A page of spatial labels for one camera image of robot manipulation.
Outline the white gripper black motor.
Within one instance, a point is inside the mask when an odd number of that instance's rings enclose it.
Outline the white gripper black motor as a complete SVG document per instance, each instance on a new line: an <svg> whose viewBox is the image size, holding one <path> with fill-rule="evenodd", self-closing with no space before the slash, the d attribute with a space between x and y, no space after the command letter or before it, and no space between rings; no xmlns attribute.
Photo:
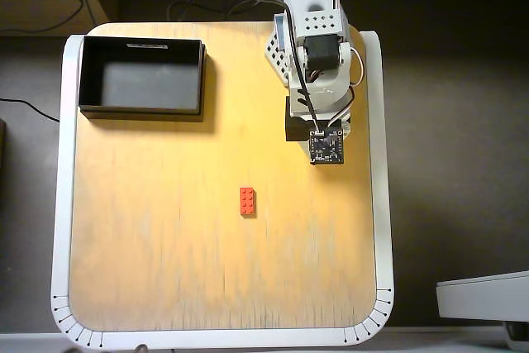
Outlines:
<svg viewBox="0 0 529 353"><path fill-rule="evenodd" d="M319 119L317 124L319 131L317 131L312 120L304 120L301 117L292 117L290 115L290 97L285 98L285 139L286 141L311 141L313 139L326 139L328 136L337 136L339 130L345 129L345 123L350 121L350 117L346 119L338 119L330 126L327 125L329 120Z"/></svg>

